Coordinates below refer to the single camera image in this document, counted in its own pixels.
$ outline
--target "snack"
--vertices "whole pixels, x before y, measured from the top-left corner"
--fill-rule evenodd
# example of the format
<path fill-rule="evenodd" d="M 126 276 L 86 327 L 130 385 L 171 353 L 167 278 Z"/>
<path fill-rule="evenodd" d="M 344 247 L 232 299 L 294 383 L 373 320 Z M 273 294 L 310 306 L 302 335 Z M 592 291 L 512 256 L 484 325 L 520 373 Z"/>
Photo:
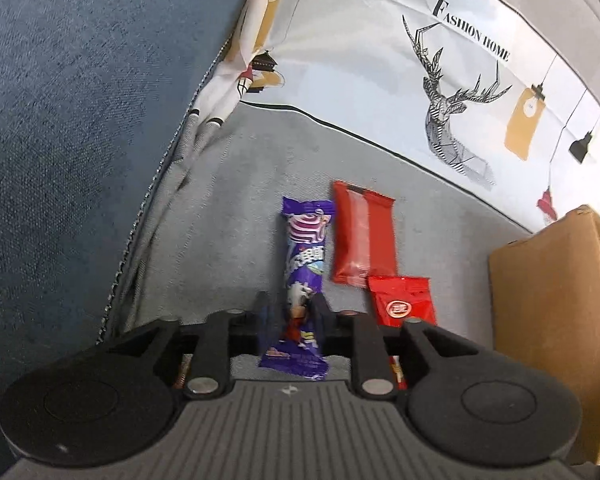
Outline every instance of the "snack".
<path fill-rule="evenodd" d="M 322 291 L 324 239 L 334 215 L 333 202 L 297 202 L 283 198 L 286 216 L 285 285 L 288 324 L 280 340 L 260 360 L 260 366 L 323 380 L 329 365 L 320 355 L 307 309 L 312 295 Z"/>
<path fill-rule="evenodd" d="M 397 274 L 394 199 L 346 182 L 333 183 L 338 209 L 335 283 L 366 287 L 368 276 Z"/>
<path fill-rule="evenodd" d="M 389 364 L 391 365 L 391 371 L 394 373 L 395 382 L 398 384 L 399 390 L 407 389 L 407 381 L 402 373 L 402 367 L 400 366 L 400 358 L 397 355 L 389 357 Z"/>
<path fill-rule="evenodd" d="M 286 216 L 285 285 L 289 309 L 298 309 L 312 294 L 322 291 L 324 239 L 327 225 L 335 213 L 333 202 L 297 202 L 282 199 Z"/>
<path fill-rule="evenodd" d="M 189 367 L 191 366 L 191 359 L 193 354 L 183 354 L 180 362 L 180 368 L 178 369 L 178 378 L 173 383 L 173 388 L 181 390 L 184 388 L 184 383 L 187 380 L 187 374 L 189 373 Z"/>
<path fill-rule="evenodd" d="M 370 276 L 368 281 L 379 324 L 401 326 L 407 317 L 436 324 L 428 278 Z"/>

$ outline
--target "cardboard box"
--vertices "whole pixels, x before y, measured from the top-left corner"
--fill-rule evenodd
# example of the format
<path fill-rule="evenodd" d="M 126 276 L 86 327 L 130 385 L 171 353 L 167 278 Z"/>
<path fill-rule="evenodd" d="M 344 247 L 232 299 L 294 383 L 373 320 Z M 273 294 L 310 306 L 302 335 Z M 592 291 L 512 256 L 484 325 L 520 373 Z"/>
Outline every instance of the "cardboard box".
<path fill-rule="evenodd" d="M 576 393 L 574 447 L 600 464 L 600 216 L 581 206 L 489 264 L 496 350 Z"/>

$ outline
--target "black lamp illustration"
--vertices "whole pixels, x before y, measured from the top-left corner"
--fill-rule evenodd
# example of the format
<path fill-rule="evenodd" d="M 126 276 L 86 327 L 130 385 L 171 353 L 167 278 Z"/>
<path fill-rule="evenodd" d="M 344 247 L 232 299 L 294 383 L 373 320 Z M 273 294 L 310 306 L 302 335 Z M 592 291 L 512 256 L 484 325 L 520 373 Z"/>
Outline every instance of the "black lamp illustration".
<path fill-rule="evenodd" d="M 593 128 L 590 129 L 586 134 L 584 134 L 584 137 L 578 140 L 574 140 L 571 143 L 571 146 L 569 146 L 569 151 L 571 152 L 571 155 L 573 155 L 573 158 L 575 158 L 579 164 L 582 164 L 582 161 L 587 156 L 587 153 L 589 153 L 589 143 L 593 138 L 593 130 L 595 130 L 596 126 L 598 126 L 599 120 L 600 115 L 596 119 L 596 124 L 593 125 Z"/>
<path fill-rule="evenodd" d="M 262 92 L 265 88 L 282 86 L 285 83 L 282 74 L 276 71 L 276 60 L 270 56 L 269 51 L 254 57 L 251 65 L 253 84 L 247 90 L 248 93 Z"/>

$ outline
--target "blue fabric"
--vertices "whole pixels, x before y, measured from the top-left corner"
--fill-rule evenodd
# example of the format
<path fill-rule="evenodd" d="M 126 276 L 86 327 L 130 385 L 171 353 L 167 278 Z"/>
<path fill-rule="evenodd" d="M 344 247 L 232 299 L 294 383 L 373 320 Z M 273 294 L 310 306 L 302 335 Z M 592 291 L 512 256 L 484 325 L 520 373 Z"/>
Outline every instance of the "blue fabric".
<path fill-rule="evenodd" d="M 0 0 L 0 394 L 94 343 L 128 232 L 244 0 Z M 0 434 L 0 474 L 13 462 Z"/>

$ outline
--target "red snack package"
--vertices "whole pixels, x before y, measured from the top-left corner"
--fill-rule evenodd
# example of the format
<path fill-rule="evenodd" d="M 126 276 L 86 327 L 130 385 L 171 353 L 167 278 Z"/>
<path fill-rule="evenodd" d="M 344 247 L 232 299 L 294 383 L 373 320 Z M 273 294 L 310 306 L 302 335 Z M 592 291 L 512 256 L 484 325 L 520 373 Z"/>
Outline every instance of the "red snack package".
<path fill-rule="evenodd" d="M 407 317 L 436 324 L 428 278 L 412 276 L 369 276 L 378 323 L 401 326 Z"/>
<path fill-rule="evenodd" d="M 362 286 L 370 274 L 397 274 L 394 199 L 346 182 L 333 183 L 336 234 L 335 283 Z"/>

